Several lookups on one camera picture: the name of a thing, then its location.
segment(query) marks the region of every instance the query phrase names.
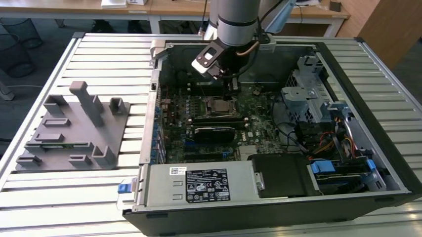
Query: barcode sticker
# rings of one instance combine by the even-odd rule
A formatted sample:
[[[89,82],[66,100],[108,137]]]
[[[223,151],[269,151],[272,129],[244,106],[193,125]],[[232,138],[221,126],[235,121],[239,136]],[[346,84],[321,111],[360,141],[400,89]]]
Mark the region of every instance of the barcode sticker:
[[[147,14],[147,11],[128,11],[129,13]]]
[[[185,167],[171,167],[169,168],[169,175],[179,175],[185,174]]]

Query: chair leg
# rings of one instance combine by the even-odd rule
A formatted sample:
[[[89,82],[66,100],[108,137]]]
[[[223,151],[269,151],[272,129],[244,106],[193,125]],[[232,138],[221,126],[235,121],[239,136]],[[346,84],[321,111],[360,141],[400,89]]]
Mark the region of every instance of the chair leg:
[[[58,26],[58,28],[62,28],[65,25],[64,25],[64,19],[54,19],[54,22]]]

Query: wooden desk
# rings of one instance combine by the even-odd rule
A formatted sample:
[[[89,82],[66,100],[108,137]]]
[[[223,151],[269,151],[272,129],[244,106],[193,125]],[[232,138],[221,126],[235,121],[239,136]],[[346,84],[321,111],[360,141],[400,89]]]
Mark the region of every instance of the wooden desk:
[[[101,0],[0,0],[0,17],[52,19],[149,20],[159,34],[160,20],[200,21],[204,3],[188,0],[148,0],[145,5],[101,9]],[[334,37],[348,13],[323,10],[315,6],[293,9],[287,23],[328,24],[325,37]]]
[[[196,20],[200,21],[204,11],[204,3],[188,0],[153,0],[149,14],[159,17],[157,20]],[[347,11],[335,12],[324,10],[316,6],[303,6],[301,16],[300,9],[295,8],[291,12],[287,23],[303,24],[327,24],[329,25],[324,37],[335,37],[336,32],[343,24],[344,19],[350,17]]]

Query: power supply label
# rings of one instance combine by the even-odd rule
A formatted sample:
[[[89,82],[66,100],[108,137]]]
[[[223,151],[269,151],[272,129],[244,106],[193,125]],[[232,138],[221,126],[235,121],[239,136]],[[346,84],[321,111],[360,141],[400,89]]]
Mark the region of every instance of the power supply label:
[[[185,201],[229,201],[227,169],[185,171]]]

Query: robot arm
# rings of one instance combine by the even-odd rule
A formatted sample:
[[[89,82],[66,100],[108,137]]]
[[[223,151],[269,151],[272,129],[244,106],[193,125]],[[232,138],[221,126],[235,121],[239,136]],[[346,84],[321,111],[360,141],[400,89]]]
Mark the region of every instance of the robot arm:
[[[192,62],[192,67],[213,79],[236,74],[247,63],[257,25],[260,0],[217,0],[217,39],[213,40]]]
[[[287,21],[296,0],[280,2],[276,3],[280,12],[269,23],[277,23],[279,29]],[[256,56],[260,44],[259,6],[260,0],[212,0],[209,16],[211,24],[213,27],[217,25],[217,38],[192,62],[192,67],[203,76],[211,75],[213,79],[236,78],[253,63],[253,60],[249,62],[248,55],[255,51],[253,57]]]

